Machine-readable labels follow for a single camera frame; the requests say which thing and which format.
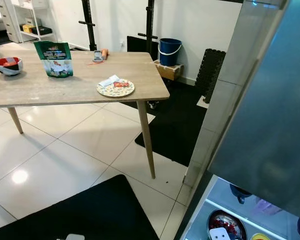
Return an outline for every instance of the table leg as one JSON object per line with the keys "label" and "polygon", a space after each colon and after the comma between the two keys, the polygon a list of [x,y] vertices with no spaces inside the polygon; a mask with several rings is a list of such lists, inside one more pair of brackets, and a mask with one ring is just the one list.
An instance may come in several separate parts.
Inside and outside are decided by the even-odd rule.
{"label": "table leg", "polygon": [[16,109],[14,107],[8,107],[8,111],[12,117],[12,120],[14,121],[14,124],[16,126],[16,128],[18,129],[19,133],[23,134],[24,131],[22,130]]}
{"label": "table leg", "polygon": [[151,177],[153,179],[155,179],[156,173],[155,173],[154,156],[152,153],[152,144],[151,144],[150,130],[149,130],[149,124],[148,124],[148,117],[147,117],[147,105],[146,105],[145,101],[137,101],[136,104],[138,106],[141,128],[142,128],[142,133],[143,133],[142,134],[143,141],[144,141],[144,146],[145,146],[145,150],[146,150],[146,155],[147,155],[148,161],[149,161]]}

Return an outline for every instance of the drawer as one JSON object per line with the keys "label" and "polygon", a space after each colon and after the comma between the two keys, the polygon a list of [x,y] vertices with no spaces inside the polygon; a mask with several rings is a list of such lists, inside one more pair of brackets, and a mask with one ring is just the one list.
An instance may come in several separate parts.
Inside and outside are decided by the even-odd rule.
{"label": "drawer", "polygon": [[15,30],[14,26],[11,26],[11,24],[5,23],[5,29],[7,32],[9,32],[11,34],[16,34],[16,30]]}
{"label": "drawer", "polygon": [[9,14],[1,14],[2,21],[5,25],[9,24],[11,27],[13,27],[13,22],[11,21],[11,18]]}
{"label": "drawer", "polygon": [[9,15],[8,9],[5,5],[5,3],[0,4],[0,13],[1,15]]}
{"label": "drawer", "polygon": [[8,37],[12,42],[19,43],[19,39],[15,33],[6,31],[6,34],[8,34]]}

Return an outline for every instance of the wooden table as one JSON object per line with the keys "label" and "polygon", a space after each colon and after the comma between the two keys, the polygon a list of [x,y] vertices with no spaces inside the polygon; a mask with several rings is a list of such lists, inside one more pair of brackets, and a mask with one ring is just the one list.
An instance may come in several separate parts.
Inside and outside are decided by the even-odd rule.
{"label": "wooden table", "polygon": [[[93,64],[92,51],[72,51],[73,75],[48,77],[34,50],[0,50],[0,57],[19,57],[23,71],[16,76],[0,73],[0,108],[8,108],[20,134],[23,133],[16,106],[44,106],[108,102],[136,102],[143,140],[154,179],[155,166],[147,118],[147,101],[167,99],[170,95],[153,61],[145,52],[111,52],[104,63]],[[96,90],[97,84],[112,75],[132,81],[135,90],[124,97],[106,97]]]}

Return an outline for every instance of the floral plate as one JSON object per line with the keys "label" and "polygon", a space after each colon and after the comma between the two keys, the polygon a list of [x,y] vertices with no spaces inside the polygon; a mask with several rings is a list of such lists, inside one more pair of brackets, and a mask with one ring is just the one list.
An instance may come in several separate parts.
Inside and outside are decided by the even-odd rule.
{"label": "floral plate", "polygon": [[135,85],[131,81],[121,79],[120,82],[129,83],[129,86],[115,87],[113,84],[110,84],[106,87],[103,87],[101,85],[98,85],[96,87],[96,90],[98,91],[98,93],[107,97],[123,97],[131,94],[135,90]]}

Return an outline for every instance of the stainless steel fridge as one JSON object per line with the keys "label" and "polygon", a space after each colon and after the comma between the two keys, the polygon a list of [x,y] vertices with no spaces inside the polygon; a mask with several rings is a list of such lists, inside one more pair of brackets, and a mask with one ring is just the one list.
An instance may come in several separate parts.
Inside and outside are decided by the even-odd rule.
{"label": "stainless steel fridge", "polygon": [[175,239],[210,239],[219,210],[242,240],[300,240],[300,0],[243,2],[220,74],[233,69],[242,90]]}

